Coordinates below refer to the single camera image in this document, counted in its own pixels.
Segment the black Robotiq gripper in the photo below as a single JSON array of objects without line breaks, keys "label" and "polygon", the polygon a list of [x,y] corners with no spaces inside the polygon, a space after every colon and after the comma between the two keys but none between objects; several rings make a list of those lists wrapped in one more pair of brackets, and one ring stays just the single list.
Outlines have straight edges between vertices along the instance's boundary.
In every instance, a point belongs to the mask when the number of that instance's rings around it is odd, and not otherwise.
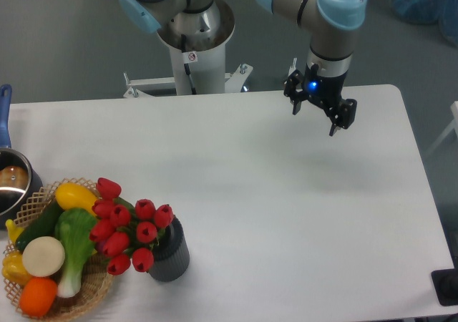
[{"label": "black Robotiq gripper", "polygon": [[338,130],[347,130],[353,124],[357,101],[341,97],[347,72],[337,77],[324,77],[318,73],[318,69],[317,64],[307,65],[304,78],[299,70],[294,69],[286,79],[283,95],[293,105],[293,115],[299,113],[304,100],[324,108],[331,121],[329,135],[332,137]]}]

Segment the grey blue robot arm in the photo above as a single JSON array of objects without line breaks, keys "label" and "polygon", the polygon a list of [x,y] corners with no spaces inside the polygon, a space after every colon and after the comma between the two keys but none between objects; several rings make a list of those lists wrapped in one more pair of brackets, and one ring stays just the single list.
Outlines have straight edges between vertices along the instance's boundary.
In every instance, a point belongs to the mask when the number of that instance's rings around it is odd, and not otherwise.
[{"label": "grey blue robot arm", "polygon": [[[298,112],[302,102],[322,109],[331,130],[347,129],[357,103],[341,95],[367,0],[256,0],[266,11],[311,34],[306,68],[292,71],[284,95]],[[179,95],[228,90],[225,46],[235,18],[223,0],[119,0],[130,21],[168,47]]]}]

